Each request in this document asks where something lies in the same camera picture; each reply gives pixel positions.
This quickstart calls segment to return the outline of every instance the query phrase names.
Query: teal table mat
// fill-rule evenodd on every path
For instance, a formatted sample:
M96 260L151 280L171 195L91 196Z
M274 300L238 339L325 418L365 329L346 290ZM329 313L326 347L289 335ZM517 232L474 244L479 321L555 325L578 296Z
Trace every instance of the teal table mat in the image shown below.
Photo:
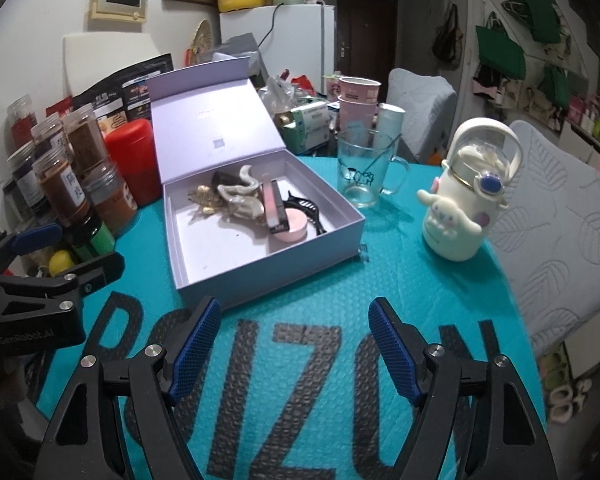
M336 184L336 159L303 161ZM425 209L415 193L429 190L439 173L440 168L412 166L399 193L363 211L359 258L224 314L207 368L174 410L206 479L386 475L412 415L369 334L368 306L377 296L387 297L429 342L442 342L459 356L508 355L544 420L525 328L490 247L456 264L440 259L422 240ZM387 178L398 177L390 170ZM87 350L100 358L135 355L161 342L184 316L171 277L161 202L140 212L116 249L126 259L123 277L84 302ZM114 291L139 304L103 309ZM104 328L94 331L98 318ZM56 353L38 403L46 416L84 351L78 346ZM148 480L127 399L121 409L136 478ZM461 401L441 478L455 475L455 442L468 437L468 412L468 401Z

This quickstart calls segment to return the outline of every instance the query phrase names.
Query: glass mug handle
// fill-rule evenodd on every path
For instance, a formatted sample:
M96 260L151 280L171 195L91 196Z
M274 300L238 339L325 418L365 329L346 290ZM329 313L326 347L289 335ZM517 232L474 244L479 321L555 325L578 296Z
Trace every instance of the glass mug handle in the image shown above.
M397 164L400 164L404 168L404 178L402 179L401 183L398 184L398 186L394 187L393 189L387 189L387 188L383 187L382 191L380 192L383 195L392 195L392 194L395 194L398 191L400 191L402 184L405 183L405 181L407 180L407 177L409 176L409 172L411 171L411 168L409 167L409 163L406 160L404 160L401 156L396 156L396 155L392 156L389 163L391 164L392 162L396 162Z

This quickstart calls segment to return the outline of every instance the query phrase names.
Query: glass mug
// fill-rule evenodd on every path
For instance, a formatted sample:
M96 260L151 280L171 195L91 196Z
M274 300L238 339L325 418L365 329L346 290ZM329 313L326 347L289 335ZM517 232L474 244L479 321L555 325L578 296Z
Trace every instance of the glass mug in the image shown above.
M382 185L392 162L400 164L405 175L397 187L386 189ZM408 173L407 161L394 155L391 137L365 128L350 128L338 134L338 191L356 207L371 207L381 194L396 193Z

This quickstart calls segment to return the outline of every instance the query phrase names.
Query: red lid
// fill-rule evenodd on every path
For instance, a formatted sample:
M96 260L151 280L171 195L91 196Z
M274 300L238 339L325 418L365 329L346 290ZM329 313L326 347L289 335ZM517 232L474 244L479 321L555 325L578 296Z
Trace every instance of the red lid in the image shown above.
M116 128L104 142L122 174L137 173L157 165L154 130L146 119L136 119Z

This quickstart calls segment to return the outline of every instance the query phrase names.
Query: yellow ball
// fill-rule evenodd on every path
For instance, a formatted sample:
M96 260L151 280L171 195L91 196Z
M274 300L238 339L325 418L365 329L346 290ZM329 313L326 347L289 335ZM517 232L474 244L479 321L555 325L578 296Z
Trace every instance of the yellow ball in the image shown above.
M55 277L60 272L71 269L75 265L69 251L58 251L49 260L49 274Z

